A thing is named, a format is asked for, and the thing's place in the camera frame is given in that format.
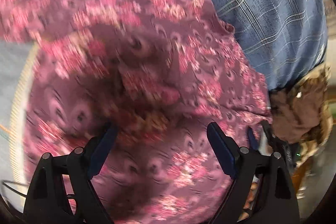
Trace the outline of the brown cloth pile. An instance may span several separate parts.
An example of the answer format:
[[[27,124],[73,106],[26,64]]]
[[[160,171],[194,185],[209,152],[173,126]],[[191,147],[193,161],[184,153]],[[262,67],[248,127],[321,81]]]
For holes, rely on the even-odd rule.
[[[299,145],[297,166],[316,154],[329,139],[333,127],[327,102],[330,75],[330,65],[322,63],[290,90],[270,94],[273,132],[288,144]]]

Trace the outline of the pink floral shirt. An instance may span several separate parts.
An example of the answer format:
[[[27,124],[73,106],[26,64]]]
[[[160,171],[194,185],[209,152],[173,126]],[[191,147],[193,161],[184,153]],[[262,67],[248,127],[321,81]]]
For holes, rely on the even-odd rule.
[[[92,184],[116,223],[202,223],[231,179],[206,136],[240,146],[270,119],[265,77],[211,0],[1,0],[1,38],[37,42],[21,172],[118,128]]]

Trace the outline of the grey patterned bed sheet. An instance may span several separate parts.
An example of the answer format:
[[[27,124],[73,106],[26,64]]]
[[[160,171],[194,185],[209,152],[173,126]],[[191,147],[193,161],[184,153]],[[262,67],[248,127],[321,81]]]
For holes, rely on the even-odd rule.
[[[23,131],[26,106],[33,81],[36,43],[1,42],[1,195],[22,212],[27,193]]]

